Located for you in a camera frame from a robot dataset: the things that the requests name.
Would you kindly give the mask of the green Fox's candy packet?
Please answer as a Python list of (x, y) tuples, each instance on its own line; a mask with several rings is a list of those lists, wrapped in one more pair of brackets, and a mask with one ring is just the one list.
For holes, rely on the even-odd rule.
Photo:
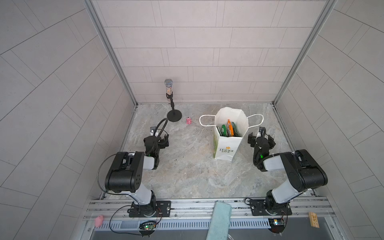
[(234, 122), (232, 122), (232, 128), (233, 128), (233, 136), (234, 137), (241, 137), (241, 134), (239, 133), (238, 131), (238, 127), (236, 126), (236, 124)]
[(223, 137), (228, 137), (228, 130), (227, 130), (227, 126), (226, 125), (222, 125), (221, 126), (221, 136)]

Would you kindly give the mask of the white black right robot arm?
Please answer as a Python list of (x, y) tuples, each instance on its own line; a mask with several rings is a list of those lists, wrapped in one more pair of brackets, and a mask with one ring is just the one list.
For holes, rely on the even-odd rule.
[(261, 172), (284, 170), (288, 179), (279, 187), (269, 190), (262, 209), (269, 215), (289, 214), (289, 202), (307, 190), (328, 183), (325, 171), (310, 153), (303, 149), (294, 152), (270, 154), (276, 145), (274, 138), (261, 127), (257, 135), (248, 135), (248, 144), (254, 149), (253, 164)]

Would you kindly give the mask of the orange Fox's candy packet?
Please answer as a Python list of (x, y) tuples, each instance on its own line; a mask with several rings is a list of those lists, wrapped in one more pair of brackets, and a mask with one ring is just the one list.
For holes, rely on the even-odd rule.
[(233, 137), (233, 134), (234, 134), (234, 132), (233, 132), (233, 128), (232, 128), (232, 122), (228, 119), (228, 135), (229, 135), (229, 137)]

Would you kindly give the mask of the white paper bag green print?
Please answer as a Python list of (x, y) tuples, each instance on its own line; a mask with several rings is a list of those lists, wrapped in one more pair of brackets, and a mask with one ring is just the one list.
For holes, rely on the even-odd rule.
[[(260, 117), (261, 122), (250, 126), (249, 119), (252, 117)], [(199, 118), (201, 126), (214, 131), (214, 159), (224, 161), (232, 161), (248, 130), (259, 127), (263, 122), (264, 116), (261, 114), (246, 116), (243, 110), (230, 107), (221, 108), (216, 115), (202, 115)]]

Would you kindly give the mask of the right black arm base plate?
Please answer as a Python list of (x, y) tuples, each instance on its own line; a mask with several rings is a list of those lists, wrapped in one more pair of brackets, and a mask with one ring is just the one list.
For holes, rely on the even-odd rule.
[(273, 198), (264, 200), (249, 199), (248, 205), (251, 208), (253, 216), (292, 215), (292, 210), (289, 206), (289, 203), (278, 204)]

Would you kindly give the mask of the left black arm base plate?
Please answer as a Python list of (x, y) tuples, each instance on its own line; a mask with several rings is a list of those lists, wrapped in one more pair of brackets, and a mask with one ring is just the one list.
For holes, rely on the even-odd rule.
[(132, 203), (127, 210), (130, 218), (154, 218), (157, 216), (169, 217), (171, 211), (171, 201), (156, 201), (148, 205), (140, 206)]

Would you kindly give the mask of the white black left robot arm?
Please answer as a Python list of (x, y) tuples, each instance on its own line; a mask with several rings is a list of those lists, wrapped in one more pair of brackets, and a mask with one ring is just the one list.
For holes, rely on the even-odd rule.
[(152, 216), (157, 210), (153, 191), (141, 184), (144, 170), (157, 169), (160, 150), (169, 146), (169, 135), (144, 138), (145, 152), (118, 152), (108, 170), (104, 186), (99, 188), (110, 195), (127, 195), (133, 199), (131, 213)]

